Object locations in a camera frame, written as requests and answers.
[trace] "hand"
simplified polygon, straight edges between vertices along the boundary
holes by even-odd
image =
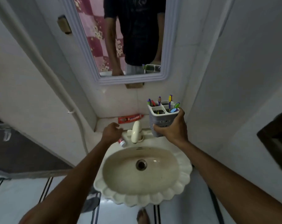
[[[112,69],[112,76],[119,76],[119,75],[124,75],[121,68]]]
[[[185,112],[182,108],[179,108],[177,117],[173,120],[173,123],[169,127],[158,127],[154,125],[154,130],[164,135],[168,141],[178,147],[178,144],[188,142],[188,130],[183,116]]]
[[[113,122],[105,127],[102,135],[101,141],[104,143],[108,143],[109,145],[117,142],[121,138],[121,134],[123,132],[123,128],[117,128],[119,124]]]
[[[160,60],[153,60],[150,64],[161,65]]]

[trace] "foot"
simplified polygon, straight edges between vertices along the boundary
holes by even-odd
[[[149,217],[145,208],[140,209],[137,214],[137,222],[138,224],[150,224]]]

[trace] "red toothpaste tube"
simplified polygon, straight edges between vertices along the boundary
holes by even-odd
[[[134,122],[134,121],[141,119],[142,117],[143,117],[143,115],[140,115],[140,114],[135,114],[135,115],[132,115],[132,116],[118,117],[118,124]]]

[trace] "person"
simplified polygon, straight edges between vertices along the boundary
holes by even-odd
[[[104,0],[105,43],[112,76],[124,75],[115,46],[116,18],[123,35],[126,75],[143,74],[142,64],[161,64],[166,0]]]
[[[118,126],[116,123],[109,124],[94,149],[42,203],[24,215],[20,224],[76,223],[106,151],[121,137],[123,129],[118,129]],[[154,125],[154,130],[186,154],[237,224],[282,224],[282,204],[279,201],[188,140],[182,108],[169,127]],[[138,213],[138,223],[149,224],[143,209]]]

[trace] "drain hole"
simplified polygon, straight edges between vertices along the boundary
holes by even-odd
[[[140,171],[143,171],[147,168],[147,163],[145,160],[143,159],[139,159],[137,162],[136,162],[136,168],[137,170],[140,170]]]

